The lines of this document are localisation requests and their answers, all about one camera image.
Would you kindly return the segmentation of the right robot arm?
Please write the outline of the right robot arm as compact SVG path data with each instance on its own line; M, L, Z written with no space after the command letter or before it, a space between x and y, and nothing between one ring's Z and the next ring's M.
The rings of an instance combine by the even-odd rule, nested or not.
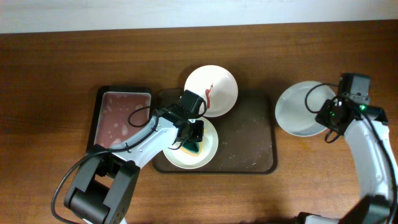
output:
M339 219L301 212L297 223L392 223L397 212L397 162L388 120L380 107L352 100L326 100L316 122L343 136L353 155L361 189L359 202Z

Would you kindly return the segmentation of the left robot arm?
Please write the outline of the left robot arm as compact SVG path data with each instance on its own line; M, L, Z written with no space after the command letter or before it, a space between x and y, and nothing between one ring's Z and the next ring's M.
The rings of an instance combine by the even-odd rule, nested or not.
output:
M199 142L201 103L157 108L140 131L109 148L95 144L68 172L76 172L64 206L87 223L123 223L141 169L176 142Z

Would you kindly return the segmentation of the white plate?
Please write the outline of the white plate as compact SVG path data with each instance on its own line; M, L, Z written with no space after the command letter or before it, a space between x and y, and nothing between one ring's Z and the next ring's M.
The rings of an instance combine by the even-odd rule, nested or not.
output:
M198 152L189 151L186 147L178 150L164 149L163 153L167 160L182 169L197 169L209 163L218 149L218 133L215 127L206 119L199 118L204 122L204 135L202 142L197 143Z
M205 65L189 74L184 90L205 100L204 117L219 117L229 112L238 98L238 85L232 74L217 65Z

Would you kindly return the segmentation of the white plate top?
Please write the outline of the white plate top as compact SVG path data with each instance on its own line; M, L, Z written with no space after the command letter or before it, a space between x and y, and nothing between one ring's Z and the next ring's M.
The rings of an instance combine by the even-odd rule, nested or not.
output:
M238 98L238 85L232 74L217 65L205 65L189 74L184 90L205 100L204 117L219 117L229 112Z

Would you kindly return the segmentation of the green yellow sponge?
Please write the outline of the green yellow sponge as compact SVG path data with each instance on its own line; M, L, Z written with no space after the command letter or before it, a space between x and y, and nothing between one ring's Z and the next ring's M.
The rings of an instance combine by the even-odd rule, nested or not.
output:
M198 156L201 153L201 144L199 142L186 142L180 149L191 156Z

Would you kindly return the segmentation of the grey-white plate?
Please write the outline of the grey-white plate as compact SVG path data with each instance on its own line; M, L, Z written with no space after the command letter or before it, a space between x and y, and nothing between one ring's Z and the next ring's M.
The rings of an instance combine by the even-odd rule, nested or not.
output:
M278 125L287 133L310 137L320 134L326 127L315 121L316 114L326 100L335 96L335 92L316 81L296 83L286 89L275 106L275 118Z

